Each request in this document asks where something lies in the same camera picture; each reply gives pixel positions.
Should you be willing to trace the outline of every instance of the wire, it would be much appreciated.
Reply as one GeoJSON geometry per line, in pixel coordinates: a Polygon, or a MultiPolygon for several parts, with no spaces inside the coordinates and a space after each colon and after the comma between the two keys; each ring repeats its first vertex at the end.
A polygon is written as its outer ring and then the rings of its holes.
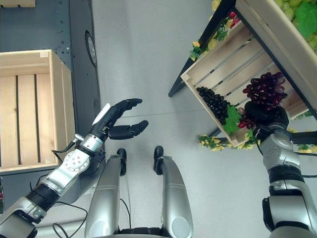
{"type": "Polygon", "coordinates": [[[58,161],[62,164],[63,160],[61,160],[60,156],[58,155],[58,153],[64,153],[66,151],[68,151],[71,147],[73,147],[73,145],[75,144],[74,141],[71,141],[65,149],[63,150],[52,150],[53,154],[58,158],[58,161]]]}
{"type": "Polygon", "coordinates": [[[125,203],[125,201],[121,198],[120,201],[123,202],[125,208],[127,209],[127,212],[129,214],[129,225],[130,225],[130,229],[131,229],[131,214],[130,214],[130,211],[129,211],[129,208],[128,208],[128,205],[125,203]]]}
{"type": "MultiPolygon", "coordinates": [[[[301,153],[301,152],[296,152],[296,154],[298,155],[308,155],[308,156],[317,156],[317,154],[314,153],[301,153]]],[[[307,178],[307,179],[313,179],[313,178],[317,178],[317,175],[302,175],[303,178],[307,178]]]]}
{"type": "Polygon", "coordinates": [[[296,152],[298,155],[308,155],[308,156],[317,156],[317,154],[314,153],[301,153],[301,152],[296,152]]]}
{"type": "Polygon", "coordinates": [[[68,236],[67,232],[65,231],[65,229],[64,229],[60,224],[58,224],[58,223],[53,223],[53,224],[52,224],[53,230],[54,230],[55,234],[56,234],[59,238],[63,238],[63,237],[61,237],[61,236],[59,235],[59,233],[57,232],[55,226],[57,226],[57,227],[59,227],[59,228],[61,229],[61,231],[62,231],[62,232],[64,233],[64,235],[65,235],[65,238],[71,238],[71,237],[73,237],[73,236],[79,231],[79,229],[80,229],[80,228],[83,226],[83,224],[85,223],[85,221],[86,221],[86,219],[87,219],[87,216],[88,216],[88,212],[87,212],[84,208],[77,207],[77,206],[71,205],[71,204],[66,203],[66,202],[56,202],[56,203],[61,203],[61,204],[65,204],[65,205],[68,205],[68,206],[71,206],[71,207],[75,207],[75,208],[78,208],[78,209],[80,209],[80,210],[83,210],[83,211],[86,213],[83,222],[80,224],[80,226],[77,228],[77,230],[75,230],[75,232],[74,232],[71,236],[68,236]]]}
{"type": "Polygon", "coordinates": [[[313,179],[313,178],[317,178],[317,175],[302,175],[302,177],[307,179],[313,179]]]}
{"type": "Polygon", "coordinates": [[[261,153],[261,155],[263,155],[263,153],[262,153],[262,151],[261,151],[261,149],[260,149],[258,140],[256,141],[256,144],[257,144],[257,148],[258,148],[259,152],[261,153]]]}

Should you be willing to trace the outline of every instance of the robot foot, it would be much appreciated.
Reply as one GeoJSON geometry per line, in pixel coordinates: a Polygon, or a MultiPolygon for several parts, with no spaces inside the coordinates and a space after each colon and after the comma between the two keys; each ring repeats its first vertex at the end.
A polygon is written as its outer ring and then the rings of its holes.
{"type": "Polygon", "coordinates": [[[153,170],[156,174],[161,175],[161,169],[158,168],[158,158],[164,155],[164,149],[160,145],[157,146],[154,150],[154,165],[153,170]]]}
{"type": "Polygon", "coordinates": [[[118,149],[117,154],[120,155],[121,158],[121,172],[120,176],[124,176],[127,172],[127,152],[125,149],[118,149]]]}

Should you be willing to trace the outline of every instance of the red grapes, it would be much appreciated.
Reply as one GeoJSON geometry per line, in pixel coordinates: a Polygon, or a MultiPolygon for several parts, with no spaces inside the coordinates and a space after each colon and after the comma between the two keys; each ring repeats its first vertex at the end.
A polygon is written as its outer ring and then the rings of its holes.
{"type": "MultiPolygon", "coordinates": [[[[252,78],[251,84],[248,84],[243,93],[247,94],[247,97],[251,101],[262,107],[267,111],[272,111],[281,105],[282,99],[287,97],[284,93],[285,88],[281,86],[285,82],[285,78],[281,72],[276,74],[271,74],[267,72],[262,74],[260,78],[252,78]]],[[[256,119],[247,115],[242,114],[240,119],[239,128],[247,127],[247,129],[252,128],[256,124],[256,119]]]]}

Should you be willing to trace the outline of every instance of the gray floor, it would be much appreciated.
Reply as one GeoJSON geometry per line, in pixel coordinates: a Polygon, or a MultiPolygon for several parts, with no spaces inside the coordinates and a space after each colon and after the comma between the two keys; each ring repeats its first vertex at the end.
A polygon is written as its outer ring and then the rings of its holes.
{"type": "MultiPolygon", "coordinates": [[[[132,226],[161,226],[162,177],[152,171],[152,162],[154,148],[162,145],[186,183],[195,238],[269,237],[262,214],[269,184],[260,153],[201,147],[197,135],[216,126],[187,88],[173,98],[167,96],[191,42],[208,22],[211,0],[93,0],[93,13],[102,104],[142,98],[143,103],[118,124],[144,119],[150,123],[134,139],[106,142],[107,157],[120,147],[128,153],[120,192],[131,209],[132,226]]],[[[292,127],[314,130],[317,123],[310,118],[292,127]]],[[[303,162],[303,171],[316,173],[314,158],[303,162]]],[[[309,185],[317,197],[317,183],[311,180],[309,185]]],[[[84,195],[78,205],[88,207],[90,197],[84,195]]],[[[71,209],[53,208],[46,221],[80,219],[82,215],[71,209]]],[[[128,227],[123,206],[119,226],[128,227]]],[[[83,231],[74,237],[83,237],[83,231]]]]}

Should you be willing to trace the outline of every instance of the wooden box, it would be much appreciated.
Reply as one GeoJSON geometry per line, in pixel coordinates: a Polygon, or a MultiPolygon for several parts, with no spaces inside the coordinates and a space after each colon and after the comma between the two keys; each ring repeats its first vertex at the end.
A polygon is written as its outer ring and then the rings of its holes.
{"type": "Polygon", "coordinates": [[[35,7],[35,0],[0,0],[2,7],[35,7]]]}
{"type": "Polygon", "coordinates": [[[71,72],[51,50],[0,53],[0,171],[57,165],[75,133],[71,72]]]}
{"type": "MultiPolygon", "coordinates": [[[[276,73],[280,70],[265,52],[248,28],[238,23],[229,36],[220,42],[215,49],[198,59],[182,75],[182,79],[200,101],[208,114],[228,140],[237,146],[245,142],[246,128],[229,135],[223,129],[199,93],[197,87],[207,87],[215,94],[225,97],[232,105],[244,107],[249,101],[242,90],[250,84],[251,78],[259,78],[266,72],[276,73]]],[[[307,111],[305,103],[286,80],[283,84],[288,97],[283,100],[283,107],[294,118],[307,111]]]]}

